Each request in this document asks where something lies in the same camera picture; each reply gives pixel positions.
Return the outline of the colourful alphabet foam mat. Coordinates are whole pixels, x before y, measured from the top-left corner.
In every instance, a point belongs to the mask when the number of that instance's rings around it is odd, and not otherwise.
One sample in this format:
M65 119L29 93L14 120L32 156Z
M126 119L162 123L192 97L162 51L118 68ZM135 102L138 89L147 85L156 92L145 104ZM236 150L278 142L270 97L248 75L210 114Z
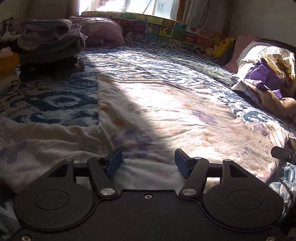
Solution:
M112 19L122 27L125 39L165 42L201 51L213 46L208 31L163 17L111 11L84 11L81 16Z

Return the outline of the white floral baby garment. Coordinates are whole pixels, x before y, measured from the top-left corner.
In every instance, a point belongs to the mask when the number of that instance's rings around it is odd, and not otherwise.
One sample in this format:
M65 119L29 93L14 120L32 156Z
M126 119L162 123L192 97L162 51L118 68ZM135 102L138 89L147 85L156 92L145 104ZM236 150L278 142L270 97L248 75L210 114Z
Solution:
M288 132L279 124L237 118L206 86L160 80L97 77L99 123L63 126L1 118L1 180L20 191L64 159L102 158L121 148L114 181L127 189L175 189L184 180L174 163L182 149L214 163L231 159L267 181L278 165L270 155Z

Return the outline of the orange and pink folded clothes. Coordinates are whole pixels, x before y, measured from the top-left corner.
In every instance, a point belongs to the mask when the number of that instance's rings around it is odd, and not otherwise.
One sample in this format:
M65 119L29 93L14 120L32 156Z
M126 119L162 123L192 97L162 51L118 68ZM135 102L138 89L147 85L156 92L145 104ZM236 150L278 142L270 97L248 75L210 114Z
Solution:
M20 83L16 68L20 63L18 54L12 52L10 47L1 49L0 58L0 90L4 93L9 88Z

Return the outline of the purple garment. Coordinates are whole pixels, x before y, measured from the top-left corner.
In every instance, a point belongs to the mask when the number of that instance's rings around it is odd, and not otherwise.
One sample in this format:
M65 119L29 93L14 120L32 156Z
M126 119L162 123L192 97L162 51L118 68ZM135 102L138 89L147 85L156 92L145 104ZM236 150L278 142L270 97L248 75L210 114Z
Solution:
M243 80L251 83L258 89L271 90L278 99L283 98L282 88L284 80L279 78L268 66L263 58L259 58L249 68Z

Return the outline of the white grey sock garment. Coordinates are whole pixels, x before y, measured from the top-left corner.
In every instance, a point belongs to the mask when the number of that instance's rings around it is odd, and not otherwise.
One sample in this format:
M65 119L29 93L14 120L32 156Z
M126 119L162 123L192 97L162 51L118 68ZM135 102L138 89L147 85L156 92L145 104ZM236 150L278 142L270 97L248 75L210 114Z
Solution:
M232 91L246 97L252 104L262 107L262 91L257 89L254 85L240 79L237 76L232 76L229 86Z

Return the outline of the pink pillow at headboard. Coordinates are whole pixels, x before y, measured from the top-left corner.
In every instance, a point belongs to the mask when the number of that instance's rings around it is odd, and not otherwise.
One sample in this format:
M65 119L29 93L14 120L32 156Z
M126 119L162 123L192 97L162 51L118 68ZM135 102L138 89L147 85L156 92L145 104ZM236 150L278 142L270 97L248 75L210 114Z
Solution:
M252 42L260 42L261 38L255 35L239 35L238 38L234 41L234 44L231 44L230 47L226 50L226 60L223 64L223 67L233 73L237 73L238 64L237 60L243 50Z

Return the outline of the stack of folded grey clothes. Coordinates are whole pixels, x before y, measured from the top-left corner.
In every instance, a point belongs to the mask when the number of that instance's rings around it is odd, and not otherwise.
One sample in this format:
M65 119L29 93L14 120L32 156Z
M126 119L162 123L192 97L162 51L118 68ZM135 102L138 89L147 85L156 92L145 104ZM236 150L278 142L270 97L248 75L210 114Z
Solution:
M81 28L67 19L23 22L18 39L20 80L59 79L84 71L79 53L87 36Z

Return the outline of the yellow pikachu plush toy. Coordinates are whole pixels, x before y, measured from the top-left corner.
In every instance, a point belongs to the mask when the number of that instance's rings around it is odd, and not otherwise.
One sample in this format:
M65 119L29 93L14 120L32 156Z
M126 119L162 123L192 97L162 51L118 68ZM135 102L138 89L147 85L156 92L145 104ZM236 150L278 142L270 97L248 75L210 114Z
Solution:
M205 49L205 54L218 59L224 54L228 47L234 44L235 40L234 38L220 39L220 37L215 36L210 40L209 48Z

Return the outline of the grey window curtain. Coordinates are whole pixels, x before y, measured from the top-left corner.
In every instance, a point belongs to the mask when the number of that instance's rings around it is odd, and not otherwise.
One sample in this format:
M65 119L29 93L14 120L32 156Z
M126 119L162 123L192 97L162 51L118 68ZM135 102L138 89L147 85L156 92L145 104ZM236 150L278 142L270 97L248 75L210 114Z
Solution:
M228 0L188 0L181 15L181 23L202 30L227 35L235 2Z

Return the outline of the dark wooden headboard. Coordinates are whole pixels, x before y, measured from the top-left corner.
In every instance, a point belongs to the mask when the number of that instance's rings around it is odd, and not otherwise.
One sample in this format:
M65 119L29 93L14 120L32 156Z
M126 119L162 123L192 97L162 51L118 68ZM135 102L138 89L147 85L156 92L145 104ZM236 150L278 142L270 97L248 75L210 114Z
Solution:
M281 42L278 40L264 39L264 38L261 39L261 42L268 43L268 44L274 45L276 47L287 49L287 50L293 52L294 54L296 54L296 47L294 47L290 44L287 44L287 43L284 43L284 42Z

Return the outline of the purple pillow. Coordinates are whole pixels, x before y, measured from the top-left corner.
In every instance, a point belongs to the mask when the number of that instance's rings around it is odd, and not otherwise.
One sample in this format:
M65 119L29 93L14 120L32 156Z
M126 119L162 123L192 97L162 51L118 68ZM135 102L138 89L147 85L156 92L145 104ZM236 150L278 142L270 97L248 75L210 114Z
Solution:
M70 16L73 24L81 26L80 32L87 36L86 47L118 47L125 43L121 26L107 18Z

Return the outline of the tan brown garment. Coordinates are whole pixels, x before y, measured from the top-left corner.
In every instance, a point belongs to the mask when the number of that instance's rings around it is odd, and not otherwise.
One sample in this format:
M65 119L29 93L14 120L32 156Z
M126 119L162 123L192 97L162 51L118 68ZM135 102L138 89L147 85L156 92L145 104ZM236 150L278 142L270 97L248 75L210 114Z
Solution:
M295 121L295 99L292 97L284 97L279 99L268 89L258 89L252 84L248 86L253 89L261 99L261 107L281 119Z

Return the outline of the blue white patterned quilt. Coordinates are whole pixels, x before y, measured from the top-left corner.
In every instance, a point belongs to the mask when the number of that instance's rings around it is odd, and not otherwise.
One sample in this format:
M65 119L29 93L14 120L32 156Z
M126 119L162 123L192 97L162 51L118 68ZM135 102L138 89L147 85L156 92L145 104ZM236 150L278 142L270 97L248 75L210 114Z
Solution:
M288 132L288 139L295 137L293 126L258 109L229 88L230 71L185 48L129 41L117 48L86 49L79 57L85 64L82 72L58 80L44 78L21 83L2 93L1 118L17 123L95 126L99 123L97 77L107 75L118 80L160 80L184 87L197 87L202 83L242 121L272 121ZM265 183L283 199L284 214L293 212L295 166L278 161ZM9 240L20 227L12 208L17 192L1 180L1 240Z

